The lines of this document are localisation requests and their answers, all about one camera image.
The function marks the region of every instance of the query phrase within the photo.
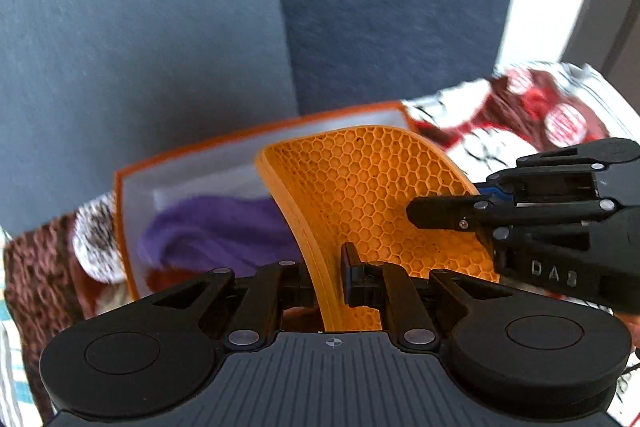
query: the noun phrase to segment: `purple towel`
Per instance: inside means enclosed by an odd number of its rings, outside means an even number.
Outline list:
[[[143,233],[140,259],[156,269],[218,267],[248,277],[264,264],[300,261],[300,248],[273,199],[198,196],[160,212]]]

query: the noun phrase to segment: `patterned cloth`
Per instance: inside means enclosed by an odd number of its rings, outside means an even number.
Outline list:
[[[609,136],[640,141],[640,117],[589,66],[516,64],[404,107],[474,183],[543,150]]]
[[[69,272],[69,219],[53,219],[4,248],[4,298],[20,334],[26,380],[44,423],[54,412],[40,380],[40,355],[56,334],[84,319]]]

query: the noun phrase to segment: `shoe insole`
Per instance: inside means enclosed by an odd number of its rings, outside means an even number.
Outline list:
[[[477,194],[446,154],[412,132],[387,126],[340,129],[276,143],[256,158],[300,245],[327,331],[379,330],[380,313],[344,303],[340,247],[363,262],[386,261],[411,276],[447,268],[497,282],[473,233],[419,230],[406,217],[416,196]]]

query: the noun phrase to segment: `circular pad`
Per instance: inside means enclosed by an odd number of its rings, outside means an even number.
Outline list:
[[[615,386],[630,345],[599,309],[515,295],[473,301],[451,331],[449,363],[473,392],[556,414]]]
[[[128,375],[156,361],[160,344],[144,333],[121,331],[93,341],[86,348],[86,361],[108,375]]]
[[[107,315],[62,331],[44,350],[40,374],[57,409],[90,418],[143,417],[190,398],[210,375],[214,350],[201,331],[147,314],[140,331],[105,334],[114,326]]]
[[[328,331],[379,330],[380,313],[344,304],[340,247],[363,262],[399,264],[414,277],[447,268],[497,282],[473,233],[419,230],[406,217],[416,196],[477,194],[431,142],[410,131],[361,126],[271,145],[257,170],[304,256]]]
[[[513,342],[531,349],[563,349],[573,346],[584,336],[580,324],[549,315],[517,319],[506,331]]]

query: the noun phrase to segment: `orange honeycomb mesh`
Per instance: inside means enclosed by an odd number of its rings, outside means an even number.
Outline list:
[[[477,194],[445,153],[417,134],[361,126],[271,145],[256,158],[263,181],[300,245],[327,331],[379,330],[380,314],[344,304],[340,246],[427,277],[448,268],[497,282],[473,233],[419,230],[406,217],[416,196]]]

